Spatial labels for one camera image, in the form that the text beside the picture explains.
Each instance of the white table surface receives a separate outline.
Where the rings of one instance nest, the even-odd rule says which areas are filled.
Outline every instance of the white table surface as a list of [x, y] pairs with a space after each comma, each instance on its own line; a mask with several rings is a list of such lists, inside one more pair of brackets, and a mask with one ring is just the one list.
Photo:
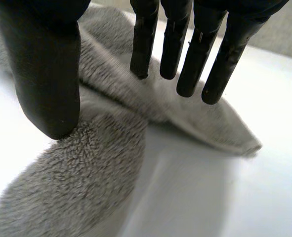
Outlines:
[[[159, 59], [164, 25], [158, 29]], [[150, 126], [119, 237], [292, 237], [292, 59], [247, 47], [225, 92], [263, 143], [257, 157], [234, 157], [171, 127]], [[0, 194], [51, 142], [25, 118], [12, 81], [0, 72]]]

